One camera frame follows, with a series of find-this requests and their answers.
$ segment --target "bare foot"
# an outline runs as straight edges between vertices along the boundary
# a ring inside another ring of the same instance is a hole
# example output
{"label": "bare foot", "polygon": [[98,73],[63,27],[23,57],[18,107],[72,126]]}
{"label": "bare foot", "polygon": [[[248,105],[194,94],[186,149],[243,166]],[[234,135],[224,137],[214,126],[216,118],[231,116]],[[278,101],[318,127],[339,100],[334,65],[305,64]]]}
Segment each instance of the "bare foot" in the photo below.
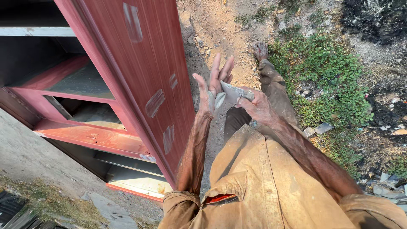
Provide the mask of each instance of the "bare foot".
{"label": "bare foot", "polygon": [[268,45],[266,42],[256,41],[252,44],[252,46],[253,54],[259,62],[269,57]]}

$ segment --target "leg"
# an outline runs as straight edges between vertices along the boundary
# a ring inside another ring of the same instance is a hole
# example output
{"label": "leg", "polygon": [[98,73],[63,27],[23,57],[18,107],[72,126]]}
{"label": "leg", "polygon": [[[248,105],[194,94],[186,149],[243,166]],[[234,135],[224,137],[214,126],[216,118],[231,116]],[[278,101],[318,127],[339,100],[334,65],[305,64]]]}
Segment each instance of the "leg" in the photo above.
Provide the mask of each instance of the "leg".
{"label": "leg", "polygon": [[283,116],[289,124],[298,126],[294,108],[285,90],[285,81],[281,75],[276,72],[274,65],[267,60],[267,44],[264,42],[255,42],[253,44],[253,53],[260,62],[258,69],[260,71],[261,91],[269,98],[271,106],[277,114]]}
{"label": "leg", "polygon": [[225,130],[223,132],[223,145],[232,137],[232,135],[245,124],[249,124],[252,117],[245,109],[232,107],[226,112]]}

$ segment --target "hand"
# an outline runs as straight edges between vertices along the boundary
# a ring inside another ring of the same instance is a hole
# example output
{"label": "hand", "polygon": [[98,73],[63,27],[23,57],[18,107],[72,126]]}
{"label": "hand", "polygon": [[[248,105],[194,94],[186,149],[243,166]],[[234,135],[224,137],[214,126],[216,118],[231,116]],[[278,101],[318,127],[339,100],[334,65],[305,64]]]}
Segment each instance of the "hand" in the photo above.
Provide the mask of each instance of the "hand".
{"label": "hand", "polygon": [[250,90],[254,93],[253,101],[249,101],[243,97],[237,98],[236,107],[243,107],[246,112],[258,123],[273,126],[278,119],[278,114],[271,107],[267,96],[260,91],[253,90],[248,87],[240,87],[245,90]]}
{"label": "hand", "polygon": [[230,73],[234,67],[233,61],[234,56],[232,55],[219,71],[221,54],[216,54],[210,71],[209,85],[206,84],[203,77],[199,74],[192,74],[192,77],[194,77],[199,86],[199,111],[208,114],[211,118],[213,118],[215,110],[214,101],[216,95],[223,91],[220,81],[222,80],[229,84],[233,79],[233,75]]}

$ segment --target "dirty shirt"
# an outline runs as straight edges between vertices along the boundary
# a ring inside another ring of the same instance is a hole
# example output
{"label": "dirty shirt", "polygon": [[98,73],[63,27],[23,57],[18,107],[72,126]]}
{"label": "dirty shirt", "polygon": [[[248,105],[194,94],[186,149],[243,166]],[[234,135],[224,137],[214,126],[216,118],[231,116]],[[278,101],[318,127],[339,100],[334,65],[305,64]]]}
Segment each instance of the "dirty shirt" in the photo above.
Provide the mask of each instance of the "dirty shirt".
{"label": "dirty shirt", "polygon": [[164,197],[158,228],[407,229],[392,202],[351,194],[338,204],[276,141],[244,125],[212,164],[211,189]]}

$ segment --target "red fabric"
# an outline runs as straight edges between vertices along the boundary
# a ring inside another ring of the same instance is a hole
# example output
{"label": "red fabric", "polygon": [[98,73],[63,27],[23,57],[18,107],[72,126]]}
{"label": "red fabric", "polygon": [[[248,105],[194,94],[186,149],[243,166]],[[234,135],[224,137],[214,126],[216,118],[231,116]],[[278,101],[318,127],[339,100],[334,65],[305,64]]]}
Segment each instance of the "red fabric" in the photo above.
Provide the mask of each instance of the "red fabric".
{"label": "red fabric", "polygon": [[224,200],[224,199],[227,199],[227,198],[233,197],[233,196],[236,196],[236,195],[234,195],[234,194],[219,194],[219,195],[214,196],[214,197],[208,197],[205,200],[205,204],[219,202],[221,200]]}

